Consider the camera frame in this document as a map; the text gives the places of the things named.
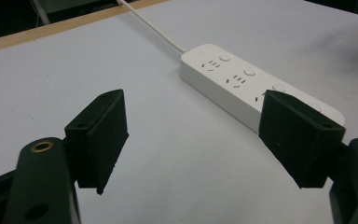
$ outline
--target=table surface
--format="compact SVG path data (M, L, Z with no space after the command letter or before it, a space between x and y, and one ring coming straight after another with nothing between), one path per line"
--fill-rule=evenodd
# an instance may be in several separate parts
M215 44L335 107L358 137L358 15L299 0L170 0L140 10L192 49ZM97 95L123 89L130 138L83 223L333 223L258 136L179 78L180 53L130 13L0 50L0 175Z

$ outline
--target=white cable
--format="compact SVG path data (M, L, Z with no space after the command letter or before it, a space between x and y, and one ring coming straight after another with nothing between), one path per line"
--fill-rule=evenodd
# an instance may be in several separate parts
M165 39L170 45L172 45L174 48L179 50L182 53L185 53L187 49L184 49L177 45L175 42L173 42L169 37L167 37L162 31L159 30L159 28L155 27L150 21L148 21L145 17L140 15L130 4L128 4L124 0L117 0L119 3L123 4L125 7L127 7L133 14L135 14L141 21L146 23L150 28L152 28L156 33L158 33L163 39Z

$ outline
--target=white table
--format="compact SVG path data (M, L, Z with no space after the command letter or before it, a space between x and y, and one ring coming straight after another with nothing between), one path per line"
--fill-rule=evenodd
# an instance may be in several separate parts
M358 137L358 15L299 0L170 0L140 10L187 48L212 43L330 104ZM0 175L97 95L123 89L130 138L83 223L333 223L258 136L179 78L180 54L124 14L0 50Z

